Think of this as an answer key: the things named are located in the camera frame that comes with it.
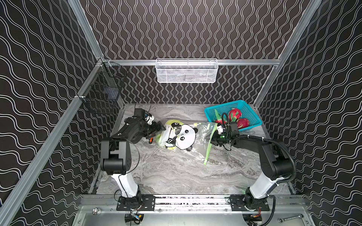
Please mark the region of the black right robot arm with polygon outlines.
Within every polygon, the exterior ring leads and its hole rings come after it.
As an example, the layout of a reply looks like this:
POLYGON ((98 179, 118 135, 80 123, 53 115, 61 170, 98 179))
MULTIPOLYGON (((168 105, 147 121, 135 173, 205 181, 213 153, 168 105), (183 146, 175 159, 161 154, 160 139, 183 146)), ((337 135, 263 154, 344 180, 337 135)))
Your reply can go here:
POLYGON ((261 174, 255 183, 247 188, 242 203, 248 210, 255 210, 266 204, 267 197, 279 184, 288 183, 296 178, 297 168, 290 151, 280 141, 240 134, 233 122, 217 124, 217 132, 211 143, 247 149, 259 155, 261 174))

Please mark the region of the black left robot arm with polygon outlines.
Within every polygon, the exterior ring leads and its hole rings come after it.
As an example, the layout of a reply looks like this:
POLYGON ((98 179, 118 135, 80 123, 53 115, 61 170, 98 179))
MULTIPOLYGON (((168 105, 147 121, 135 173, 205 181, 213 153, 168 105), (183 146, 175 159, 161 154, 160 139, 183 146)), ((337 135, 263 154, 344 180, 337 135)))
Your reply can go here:
POLYGON ((161 122, 147 110, 135 108, 134 114, 124 121, 122 128, 113 136, 101 142, 100 168, 112 177, 121 192, 118 202, 121 210, 136 211, 143 207, 139 185, 133 179, 130 144, 137 144, 142 138, 153 141, 160 131, 165 130, 161 122))

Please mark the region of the clear zip-top bag green seal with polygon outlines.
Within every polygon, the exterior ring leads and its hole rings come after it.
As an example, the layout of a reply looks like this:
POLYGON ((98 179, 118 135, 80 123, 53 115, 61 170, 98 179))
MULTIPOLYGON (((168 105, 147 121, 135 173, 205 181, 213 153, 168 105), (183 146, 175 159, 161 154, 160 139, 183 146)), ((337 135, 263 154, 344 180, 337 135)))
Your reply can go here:
POLYGON ((196 151, 204 157, 203 163, 207 164, 217 123, 170 119, 164 127, 165 130, 156 135, 159 146, 168 150, 196 151))

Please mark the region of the red dragon fruit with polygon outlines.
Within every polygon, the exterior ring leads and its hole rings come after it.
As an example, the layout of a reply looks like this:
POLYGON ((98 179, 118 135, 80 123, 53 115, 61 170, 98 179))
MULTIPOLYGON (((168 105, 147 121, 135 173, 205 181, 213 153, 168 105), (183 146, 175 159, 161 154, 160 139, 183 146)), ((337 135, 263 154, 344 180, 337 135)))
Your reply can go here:
POLYGON ((214 116, 214 122, 215 123, 225 123, 225 122, 227 122, 227 119, 228 119, 228 116, 225 116, 225 113, 222 113, 222 114, 220 114, 220 113, 218 113, 218 111, 215 109, 214 110, 214 113, 215 113, 215 116, 214 116))
POLYGON ((229 121, 237 121, 242 117, 242 112, 237 108, 232 108, 228 113, 229 121))
POLYGON ((250 126, 250 121, 247 118, 239 118, 236 123, 239 130, 250 126))

